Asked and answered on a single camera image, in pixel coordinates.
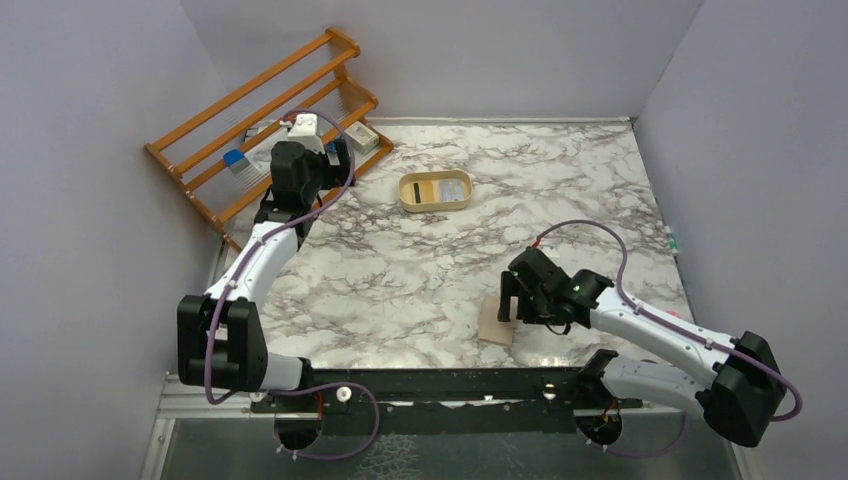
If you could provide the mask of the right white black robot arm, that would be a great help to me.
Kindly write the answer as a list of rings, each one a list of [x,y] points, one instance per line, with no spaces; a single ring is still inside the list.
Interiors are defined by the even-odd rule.
[[[569,275],[534,247],[502,271],[497,318],[551,326],[559,334],[579,325],[654,354],[661,363],[599,350],[580,369],[579,388],[600,405],[643,400],[699,416],[743,447],[759,445],[787,393],[759,335],[735,338],[697,327],[640,302],[601,274],[582,269]]]

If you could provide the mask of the small green white box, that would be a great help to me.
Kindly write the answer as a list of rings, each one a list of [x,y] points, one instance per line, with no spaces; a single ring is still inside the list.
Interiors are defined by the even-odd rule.
[[[354,122],[345,129],[345,132],[352,140],[354,149],[358,154],[367,155],[379,145],[379,135],[362,121]]]

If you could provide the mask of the green white wall item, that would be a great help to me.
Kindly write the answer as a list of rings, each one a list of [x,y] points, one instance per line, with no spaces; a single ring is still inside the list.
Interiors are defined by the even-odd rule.
[[[677,256],[679,254],[679,244],[677,241],[677,237],[670,226],[666,225],[664,227],[664,230],[667,236],[669,249],[674,256]]]

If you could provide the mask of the grey blue credit card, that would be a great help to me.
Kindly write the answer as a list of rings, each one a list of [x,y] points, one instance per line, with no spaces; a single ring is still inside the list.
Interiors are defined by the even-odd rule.
[[[446,178],[438,182],[439,199],[441,202],[462,202],[467,195],[464,183],[460,178]]]

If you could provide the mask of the orange wooden shelf rack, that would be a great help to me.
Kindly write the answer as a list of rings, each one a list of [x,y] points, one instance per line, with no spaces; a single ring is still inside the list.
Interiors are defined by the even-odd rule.
[[[229,127],[218,138],[180,162],[173,161],[164,154],[164,151],[174,143],[322,48],[328,50],[329,60],[293,83],[266,105]],[[230,205],[212,208],[198,196],[197,191],[221,176],[227,169],[227,165],[222,158],[209,164],[205,169],[201,169],[200,165],[239,136],[246,137],[238,147],[241,153],[247,155],[257,152],[260,144],[283,132],[283,122],[294,117],[288,112],[292,108],[290,103],[305,92],[309,92],[310,95],[295,106],[297,109],[315,109],[321,101],[332,94],[340,99],[342,115],[336,120],[340,127],[332,127],[320,134],[319,138],[323,142],[328,143],[334,140],[354,126],[361,125],[372,129],[373,126],[368,122],[366,115],[376,109],[379,101],[372,92],[354,80],[346,68],[346,63],[358,57],[360,53],[360,46],[352,37],[334,27],[329,27],[322,35],[225,95],[162,138],[145,144],[144,149],[167,172],[178,190],[185,195],[206,223],[221,236],[222,242],[239,252],[243,249],[243,243],[234,236],[232,229],[234,221],[270,186],[270,175],[264,173],[250,183],[245,192]]]

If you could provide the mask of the beige leather card holder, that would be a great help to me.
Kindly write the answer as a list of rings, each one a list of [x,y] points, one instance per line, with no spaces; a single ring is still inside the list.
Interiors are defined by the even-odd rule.
[[[498,320],[500,298],[486,296],[482,301],[478,317],[477,339],[488,343],[509,347],[513,344],[514,332],[517,326],[516,301],[512,300],[508,308],[508,320]]]

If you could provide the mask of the beige oval tray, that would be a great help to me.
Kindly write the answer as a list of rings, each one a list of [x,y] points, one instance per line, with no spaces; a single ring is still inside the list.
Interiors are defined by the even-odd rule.
[[[462,210],[472,194],[470,175],[459,169],[412,172],[398,180],[399,200],[409,213]]]

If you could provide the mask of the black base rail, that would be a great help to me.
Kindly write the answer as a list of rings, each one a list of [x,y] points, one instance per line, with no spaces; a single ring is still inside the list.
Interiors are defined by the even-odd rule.
[[[638,408],[600,381],[603,351],[580,367],[316,369],[309,392],[245,392],[240,413],[268,417],[284,433],[326,436],[565,433],[575,415]]]

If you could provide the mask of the blue capped item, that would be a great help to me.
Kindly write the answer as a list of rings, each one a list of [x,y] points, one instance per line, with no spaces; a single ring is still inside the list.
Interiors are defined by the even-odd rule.
[[[246,156],[238,149],[233,149],[223,155],[223,161],[226,167],[234,174],[238,175],[251,164]]]

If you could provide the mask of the white flat package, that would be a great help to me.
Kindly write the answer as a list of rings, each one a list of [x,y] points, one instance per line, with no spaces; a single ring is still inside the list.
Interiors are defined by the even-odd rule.
[[[249,162],[263,175],[270,173],[271,150],[279,141],[287,139],[288,129],[281,127],[245,153]]]

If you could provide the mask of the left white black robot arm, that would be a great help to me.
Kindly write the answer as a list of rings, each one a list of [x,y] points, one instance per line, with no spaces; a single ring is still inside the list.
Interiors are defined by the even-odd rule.
[[[272,147],[271,185],[244,249],[204,294],[186,295],[177,306],[178,377],[183,384],[227,392],[304,388],[308,360],[270,353],[260,313],[277,275],[328,207],[322,191],[345,191],[355,182],[354,171],[345,136],[320,152],[292,140]]]

